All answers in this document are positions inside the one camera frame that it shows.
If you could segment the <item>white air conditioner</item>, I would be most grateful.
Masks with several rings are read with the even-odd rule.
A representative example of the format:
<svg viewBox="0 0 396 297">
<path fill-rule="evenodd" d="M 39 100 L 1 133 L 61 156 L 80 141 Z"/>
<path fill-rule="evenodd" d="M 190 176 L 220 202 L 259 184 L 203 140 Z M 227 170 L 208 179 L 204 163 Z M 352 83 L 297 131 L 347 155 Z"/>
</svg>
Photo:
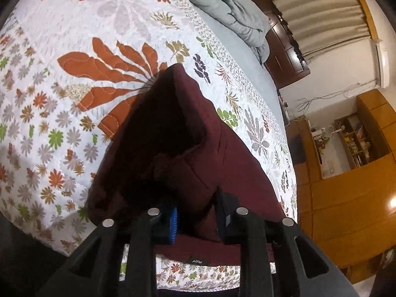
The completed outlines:
<svg viewBox="0 0 396 297">
<path fill-rule="evenodd" d="M 376 40 L 376 53 L 379 62 L 379 84 L 382 89 L 390 85 L 389 57 L 384 41 Z"/>
</svg>

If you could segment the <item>floral white quilt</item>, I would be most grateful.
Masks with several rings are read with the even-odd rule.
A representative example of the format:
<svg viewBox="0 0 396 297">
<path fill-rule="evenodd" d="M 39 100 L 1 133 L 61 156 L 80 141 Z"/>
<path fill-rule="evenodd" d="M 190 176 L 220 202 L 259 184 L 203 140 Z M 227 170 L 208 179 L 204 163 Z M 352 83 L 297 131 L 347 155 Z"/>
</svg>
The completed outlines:
<svg viewBox="0 0 396 297">
<path fill-rule="evenodd" d="M 286 135 L 189 0 L 19 0 L 1 28 L 1 213 L 65 256 L 95 230 L 89 190 L 136 102 L 175 64 L 199 85 L 297 212 Z M 156 252 L 159 288 L 237 288 L 240 263 Z"/>
</svg>

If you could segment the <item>dark wooden headboard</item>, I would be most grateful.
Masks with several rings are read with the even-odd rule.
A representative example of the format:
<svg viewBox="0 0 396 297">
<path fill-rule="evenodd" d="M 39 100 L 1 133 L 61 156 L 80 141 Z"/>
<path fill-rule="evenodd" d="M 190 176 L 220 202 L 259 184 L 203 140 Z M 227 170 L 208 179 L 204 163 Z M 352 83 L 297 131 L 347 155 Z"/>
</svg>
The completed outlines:
<svg viewBox="0 0 396 297">
<path fill-rule="evenodd" d="M 270 55 L 264 63 L 278 89 L 305 78 L 310 74 L 297 41 L 283 19 L 283 14 L 272 0 L 251 0 L 269 18 L 271 29 L 267 34 Z"/>
</svg>

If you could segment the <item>wooden wardrobe shelf unit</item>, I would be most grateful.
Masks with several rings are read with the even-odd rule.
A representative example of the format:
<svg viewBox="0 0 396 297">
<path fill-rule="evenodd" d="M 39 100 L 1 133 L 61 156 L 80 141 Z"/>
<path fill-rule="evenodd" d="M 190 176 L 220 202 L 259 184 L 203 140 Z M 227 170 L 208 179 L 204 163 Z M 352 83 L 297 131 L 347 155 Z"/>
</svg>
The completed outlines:
<svg viewBox="0 0 396 297">
<path fill-rule="evenodd" d="M 306 160 L 295 165 L 298 223 L 353 284 L 375 275 L 395 247 L 395 110 L 377 89 L 358 95 L 355 116 L 335 121 L 350 170 L 325 178 L 307 124 L 290 126 Z"/>
</svg>

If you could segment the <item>grey blue blanket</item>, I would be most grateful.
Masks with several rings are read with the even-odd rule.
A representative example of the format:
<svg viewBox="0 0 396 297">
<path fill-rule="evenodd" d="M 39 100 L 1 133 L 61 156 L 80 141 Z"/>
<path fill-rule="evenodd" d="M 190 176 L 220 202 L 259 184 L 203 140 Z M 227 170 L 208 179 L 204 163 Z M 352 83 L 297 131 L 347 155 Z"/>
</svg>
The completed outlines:
<svg viewBox="0 0 396 297">
<path fill-rule="evenodd" d="M 233 31 L 264 64 L 270 48 L 267 34 L 271 28 L 267 17 L 251 0 L 189 0 L 213 19 Z"/>
</svg>

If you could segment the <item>beige pleated curtain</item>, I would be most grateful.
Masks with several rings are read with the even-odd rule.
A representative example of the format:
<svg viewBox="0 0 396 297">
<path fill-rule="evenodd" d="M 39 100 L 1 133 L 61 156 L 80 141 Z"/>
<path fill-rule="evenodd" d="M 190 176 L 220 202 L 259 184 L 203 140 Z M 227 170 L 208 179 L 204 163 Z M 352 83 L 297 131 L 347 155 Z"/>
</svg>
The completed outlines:
<svg viewBox="0 0 396 297">
<path fill-rule="evenodd" d="M 370 36 L 359 0 L 272 0 L 307 62 Z"/>
</svg>

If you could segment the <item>light blue bed sheet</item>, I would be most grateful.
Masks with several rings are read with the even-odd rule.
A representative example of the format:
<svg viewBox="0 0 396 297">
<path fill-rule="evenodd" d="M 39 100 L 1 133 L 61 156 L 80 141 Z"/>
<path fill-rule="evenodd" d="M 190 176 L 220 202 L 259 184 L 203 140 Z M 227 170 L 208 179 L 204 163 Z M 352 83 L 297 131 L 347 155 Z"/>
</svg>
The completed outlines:
<svg viewBox="0 0 396 297">
<path fill-rule="evenodd" d="M 237 34 L 218 22 L 218 20 L 207 15 L 198 7 L 194 6 L 194 9 L 218 37 L 219 41 L 230 53 L 232 58 L 237 62 L 247 79 L 252 83 L 271 110 L 280 126 L 282 134 L 286 135 L 281 105 L 279 103 L 278 93 L 271 75 L 266 69 L 262 68 L 251 48 L 241 38 L 239 38 Z"/>
</svg>

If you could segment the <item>maroon pants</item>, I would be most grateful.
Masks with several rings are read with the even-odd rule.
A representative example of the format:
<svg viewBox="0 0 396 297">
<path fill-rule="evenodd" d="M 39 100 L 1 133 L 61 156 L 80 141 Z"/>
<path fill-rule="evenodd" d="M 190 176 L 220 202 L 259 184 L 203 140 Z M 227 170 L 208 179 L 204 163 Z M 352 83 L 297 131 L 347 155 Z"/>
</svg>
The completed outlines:
<svg viewBox="0 0 396 297">
<path fill-rule="evenodd" d="M 158 254 L 234 266 L 240 250 L 221 242 L 213 206 L 217 191 L 265 219 L 284 216 L 258 160 L 183 66 L 172 65 L 132 107 L 108 147 L 89 190 L 89 220 L 100 224 L 122 209 L 136 219 L 153 207 L 174 207 L 176 241 L 158 247 Z"/>
</svg>

